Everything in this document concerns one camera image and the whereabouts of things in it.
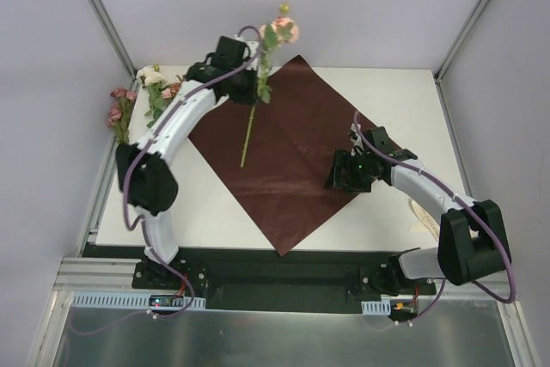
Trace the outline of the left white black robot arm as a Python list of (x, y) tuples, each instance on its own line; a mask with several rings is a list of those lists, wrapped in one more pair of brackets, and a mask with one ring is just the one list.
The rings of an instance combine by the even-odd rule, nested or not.
[(214, 52), (191, 65), (168, 108), (134, 144), (115, 151), (125, 226), (142, 228), (145, 256), (155, 262), (151, 277), (174, 288), (181, 268), (173, 260), (179, 246), (170, 209), (179, 185), (170, 169), (176, 152), (198, 122), (226, 101), (253, 105), (258, 100), (258, 60), (263, 41), (222, 36)]

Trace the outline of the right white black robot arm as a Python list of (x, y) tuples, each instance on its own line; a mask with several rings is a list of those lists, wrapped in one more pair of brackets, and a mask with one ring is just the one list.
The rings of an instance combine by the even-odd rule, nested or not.
[(407, 195), (436, 221), (436, 248), (411, 249), (392, 256), (388, 287), (407, 293), (420, 278), (440, 278), (460, 286), (478, 284), (496, 272), (512, 275), (502, 212), (490, 200), (478, 201), (452, 190), (408, 149), (399, 149), (385, 128), (361, 131), (351, 125), (350, 150), (336, 150), (325, 187), (369, 193), (381, 180)]

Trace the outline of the white rose stem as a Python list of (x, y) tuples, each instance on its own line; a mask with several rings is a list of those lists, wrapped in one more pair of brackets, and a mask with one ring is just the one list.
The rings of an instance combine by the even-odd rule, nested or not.
[(152, 127), (172, 100), (162, 98), (162, 91), (168, 89), (168, 81), (158, 64), (146, 65), (138, 70), (137, 79), (148, 94), (149, 109), (144, 116), (148, 121), (147, 127)]

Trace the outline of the dark red wrapping cloth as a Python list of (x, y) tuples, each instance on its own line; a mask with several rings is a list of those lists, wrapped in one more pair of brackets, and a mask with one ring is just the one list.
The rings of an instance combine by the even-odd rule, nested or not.
[(183, 245), (203, 248), (393, 250), (399, 219), (386, 193), (325, 186), (346, 150), (353, 105), (302, 57), (271, 76), (274, 98), (255, 111), (227, 103), (191, 135), (198, 154), (183, 197)]

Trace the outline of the light pink rose stem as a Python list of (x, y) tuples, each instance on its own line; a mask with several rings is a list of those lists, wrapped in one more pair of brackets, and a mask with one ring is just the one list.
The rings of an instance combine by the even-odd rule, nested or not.
[(268, 77), (272, 72), (273, 55), (284, 44), (295, 43), (299, 38), (299, 27), (290, 17), (290, 4), (283, 2), (279, 5), (278, 16), (270, 23), (259, 29), (262, 39), (260, 57), (258, 61), (257, 96), (260, 103), (271, 102), (272, 88), (268, 85)]

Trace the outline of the small pink rose stem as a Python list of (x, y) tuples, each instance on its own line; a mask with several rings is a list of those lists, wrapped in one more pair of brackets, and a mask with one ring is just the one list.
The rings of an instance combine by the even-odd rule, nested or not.
[(171, 90), (170, 89), (164, 89), (162, 91), (162, 98), (164, 100), (170, 100), (172, 98)]

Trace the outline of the mauve rose stem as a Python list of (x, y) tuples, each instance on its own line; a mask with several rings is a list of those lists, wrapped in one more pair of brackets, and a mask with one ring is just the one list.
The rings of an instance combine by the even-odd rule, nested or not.
[(107, 125), (113, 129), (116, 140), (119, 144), (129, 143), (129, 124), (137, 93), (117, 88), (110, 93), (113, 104), (107, 116)]

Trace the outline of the orange brown rose stem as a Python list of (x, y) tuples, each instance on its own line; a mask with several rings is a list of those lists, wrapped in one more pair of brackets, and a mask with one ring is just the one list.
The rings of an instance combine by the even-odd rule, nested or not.
[(186, 80), (184, 76), (176, 76), (177, 81), (170, 83), (168, 86), (170, 98), (173, 100), (175, 96), (180, 92), (182, 83)]

